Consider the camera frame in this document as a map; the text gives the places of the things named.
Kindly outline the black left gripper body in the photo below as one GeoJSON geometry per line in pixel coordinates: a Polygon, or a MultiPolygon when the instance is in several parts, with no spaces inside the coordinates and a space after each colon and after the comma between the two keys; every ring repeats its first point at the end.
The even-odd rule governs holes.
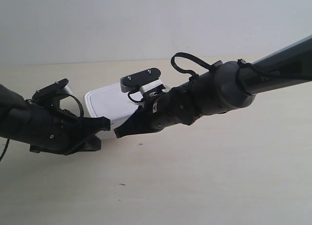
{"type": "Polygon", "coordinates": [[[29,144],[31,152],[65,155],[70,146],[83,140],[73,132],[78,120],[26,102],[25,107],[12,108],[12,139],[29,144]]]}

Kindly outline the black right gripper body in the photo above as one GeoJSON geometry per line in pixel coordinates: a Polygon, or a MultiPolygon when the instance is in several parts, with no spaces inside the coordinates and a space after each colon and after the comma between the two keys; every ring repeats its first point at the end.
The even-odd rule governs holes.
{"type": "Polygon", "coordinates": [[[159,132],[185,121],[184,105],[168,93],[138,109],[137,112],[143,132],[159,132]]]}

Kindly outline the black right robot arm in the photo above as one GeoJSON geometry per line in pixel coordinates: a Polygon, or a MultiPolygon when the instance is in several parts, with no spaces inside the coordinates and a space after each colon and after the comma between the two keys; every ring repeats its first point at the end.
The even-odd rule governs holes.
{"type": "Polygon", "coordinates": [[[312,80],[312,39],[306,37],[253,63],[243,59],[208,64],[191,54],[178,52],[176,57],[193,61],[206,69],[198,74],[182,69],[174,59],[172,67],[189,74],[186,83],[167,88],[161,72],[149,68],[120,79],[123,93],[139,92],[136,111],[114,129],[118,138],[155,133],[166,127],[192,125],[203,116],[224,114],[250,106],[259,93],[312,80]]]}

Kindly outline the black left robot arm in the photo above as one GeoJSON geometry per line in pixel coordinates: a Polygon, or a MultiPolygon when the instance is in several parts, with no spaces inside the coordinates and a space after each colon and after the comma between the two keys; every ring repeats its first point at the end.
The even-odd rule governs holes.
{"type": "Polygon", "coordinates": [[[68,79],[62,79],[40,90],[30,99],[0,87],[0,135],[30,145],[34,153],[71,155],[101,149],[100,131],[111,129],[107,117],[84,116],[81,102],[74,97],[79,115],[61,109],[61,100],[73,97],[68,79]]]}

